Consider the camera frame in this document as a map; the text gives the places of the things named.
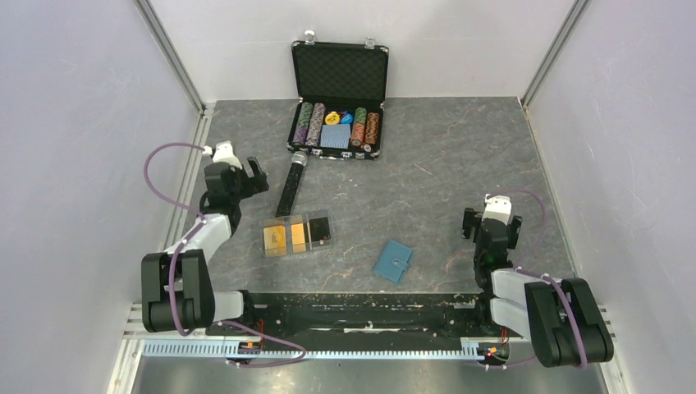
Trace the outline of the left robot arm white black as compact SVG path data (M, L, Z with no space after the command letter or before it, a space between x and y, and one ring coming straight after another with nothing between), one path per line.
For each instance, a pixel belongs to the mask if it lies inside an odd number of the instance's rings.
M234 235L241 220L241 200L269 188L257 158L247 161L252 176L244 167L228 163L206 166L201 216L176 244L143 257L141 306L147 332L178 331L186 336L213 324L216 301L207 259Z

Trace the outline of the light blue card holder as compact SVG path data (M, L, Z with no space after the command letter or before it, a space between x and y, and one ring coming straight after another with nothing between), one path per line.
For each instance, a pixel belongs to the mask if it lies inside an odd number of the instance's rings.
M410 269L413 254L410 247L389 240L373 266L373 273L389 282L400 284Z

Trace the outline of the clear box with gold cards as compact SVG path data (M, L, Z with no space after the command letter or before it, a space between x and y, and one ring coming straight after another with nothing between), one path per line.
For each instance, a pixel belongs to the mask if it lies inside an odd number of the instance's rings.
M269 258L319 251L333 242L326 210L267 219L261 235L263 255Z

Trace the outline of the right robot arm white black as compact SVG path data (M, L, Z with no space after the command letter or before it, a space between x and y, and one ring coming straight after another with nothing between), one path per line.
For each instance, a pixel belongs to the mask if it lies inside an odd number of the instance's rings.
M474 243L474 277L481 294L474 325L485 335L506 328L528 340L546 368L586 367L613 360L613 338L590 285L514 266L520 216L466 208L462 236Z

